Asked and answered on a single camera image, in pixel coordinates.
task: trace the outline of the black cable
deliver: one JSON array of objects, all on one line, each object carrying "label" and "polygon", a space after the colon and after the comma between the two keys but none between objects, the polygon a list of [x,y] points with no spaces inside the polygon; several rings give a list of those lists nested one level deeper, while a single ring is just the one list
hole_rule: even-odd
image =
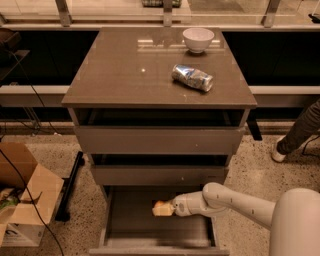
[{"label": "black cable", "polygon": [[[29,77],[28,77],[25,69],[23,68],[22,64],[21,64],[20,61],[18,60],[17,56],[16,56],[13,52],[11,52],[11,51],[8,51],[8,50],[6,50],[6,51],[7,51],[8,53],[10,53],[11,55],[13,55],[13,57],[16,59],[18,65],[20,66],[20,68],[21,68],[21,70],[22,70],[25,78],[27,79],[28,83],[30,84],[32,90],[35,92],[35,94],[36,94],[37,98],[39,99],[41,105],[45,108],[46,106],[45,106],[43,100],[41,99],[41,97],[40,97],[40,95],[38,94],[38,92],[34,89],[33,84],[31,83],[31,81],[30,81],[30,79],[29,79]],[[49,125],[50,125],[50,127],[51,127],[57,134],[60,134],[60,133],[56,130],[56,128],[53,127],[53,125],[51,124],[50,121],[49,121]]]},{"label": "black cable", "polygon": [[[8,118],[1,110],[0,110],[0,114],[4,117],[4,118],[6,118],[6,119],[10,119],[10,118]],[[40,129],[40,128],[34,128],[34,127],[31,127],[31,126],[28,126],[27,124],[25,124],[24,122],[22,122],[22,121],[20,121],[19,119],[16,119],[16,118],[11,118],[12,120],[14,120],[14,121],[16,121],[16,122],[19,122],[19,123],[21,123],[22,125],[24,125],[25,127],[27,127],[28,129],[30,129],[30,130],[36,130],[37,132],[44,132],[44,133],[48,133],[48,134],[51,134],[51,131],[46,131],[46,130],[44,130],[44,129]]]},{"label": "black cable", "polygon": [[304,145],[301,154],[304,155],[304,156],[314,156],[314,157],[319,157],[319,158],[320,158],[320,155],[310,154],[310,153],[307,154],[307,153],[305,153],[305,151],[306,151],[306,149],[307,149],[307,145],[308,145],[311,141],[315,141],[315,140],[317,140],[317,139],[319,139],[319,138],[320,138],[320,135],[318,135],[317,137],[309,140],[309,141]]},{"label": "black cable", "polygon": [[48,231],[51,233],[52,237],[54,238],[54,240],[56,241],[57,245],[59,246],[59,249],[60,249],[60,251],[61,251],[62,256],[64,256],[62,247],[61,247],[61,245],[60,245],[60,243],[59,243],[56,235],[52,232],[52,230],[49,228],[49,226],[48,226],[48,225],[43,221],[43,219],[41,218],[41,215],[40,215],[40,213],[39,213],[39,211],[38,211],[38,209],[37,209],[37,207],[36,207],[36,204],[35,204],[35,202],[34,202],[34,200],[33,200],[33,197],[32,197],[32,195],[31,195],[31,193],[30,193],[30,190],[29,190],[29,188],[28,188],[25,180],[23,179],[21,173],[19,172],[19,170],[17,169],[17,167],[11,162],[11,160],[6,156],[6,154],[3,153],[3,151],[2,151],[1,149],[0,149],[0,153],[3,155],[3,157],[9,162],[9,164],[13,167],[13,169],[14,169],[14,170],[17,172],[17,174],[19,175],[20,179],[21,179],[22,182],[23,182],[23,186],[24,186],[24,188],[27,190],[27,192],[28,192],[28,194],[29,194],[29,197],[30,197],[30,199],[31,199],[31,203],[33,204],[33,206],[34,206],[34,208],[35,208],[35,210],[36,210],[36,212],[37,212],[37,214],[38,214],[41,222],[42,222],[43,225],[48,229]]}]

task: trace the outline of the speckled floor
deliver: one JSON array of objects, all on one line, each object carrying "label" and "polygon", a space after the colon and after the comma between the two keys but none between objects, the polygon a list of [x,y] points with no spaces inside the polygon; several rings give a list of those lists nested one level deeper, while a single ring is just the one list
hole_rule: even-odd
[{"label": "speckled floor", "polygon": [[[233,157],[225,185],[235,191],[276,201],[291,188],[305,187],[320,190],[320,158],[302,156],[302,148],[284,163],[271,160],[270,150],[279,135],[263,135],[254,141],[245,135]],[[39,163],[68,177],[80,146],[73,135],[5,136],[3,141],[25,143]],[[307,152],[320,154],[320,139],[311,142]],[[97,248],[104,223],[106,203],[100,188],[95,185],[86,156],[80,168],[70,204],[68,222],[52,220],[50,228],[56,234],[65,255],[89,255]],[[216,232],[220,247],[230,250],[231,256],[267,256],[269,231],[228,210],[217,218]],[[61,255],[58,246],[46,230],[37,248],[1,248],[1,256]]]}]

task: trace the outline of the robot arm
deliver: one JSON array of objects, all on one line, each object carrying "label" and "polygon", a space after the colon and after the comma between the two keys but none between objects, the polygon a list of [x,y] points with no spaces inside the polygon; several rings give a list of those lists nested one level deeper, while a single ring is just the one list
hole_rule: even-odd
[{"label": "robot arm", "polygon": [[153,208],[156,216],[190,216],[200,214],[214,217],[231,208],[270,230],[275,203],[235,192],[218,183],[208,183],[202,191],[182,194]]},{"label": "robot arm", "polygon": [[288,190],[273,203],[208,183],[202,191],[179,195],[153,208],[153,214],[214,217],[224,207],[270,230],[270,256],[320,255],[320,194],[310,189]]}]

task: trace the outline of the open drawer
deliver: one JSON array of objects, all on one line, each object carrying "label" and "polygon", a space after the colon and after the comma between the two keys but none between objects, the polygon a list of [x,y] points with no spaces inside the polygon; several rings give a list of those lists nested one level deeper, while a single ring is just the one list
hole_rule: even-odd
[{"label": "open drawer", "polygon": [[111,187],[106,228],[99,248],[91,249],[90,255],[229,255],[219,248],[214,219],[152,215],[154,201],[198,190],[196,186]]}]

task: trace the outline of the gray dresser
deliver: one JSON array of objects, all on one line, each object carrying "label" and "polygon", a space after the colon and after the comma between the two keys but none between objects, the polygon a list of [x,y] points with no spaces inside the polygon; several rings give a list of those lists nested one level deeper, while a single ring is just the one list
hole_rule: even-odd
[{"label": "gray dresser", "polygon": [[[202,54],[185,28],[103,28],[63,99],[108,202],[91,255],[228,255],[214,219],[155,218],[153,200],[224,183],[256,101],[221,33]],[[174,65],[214,77],[204,93],[173,81]]]}]

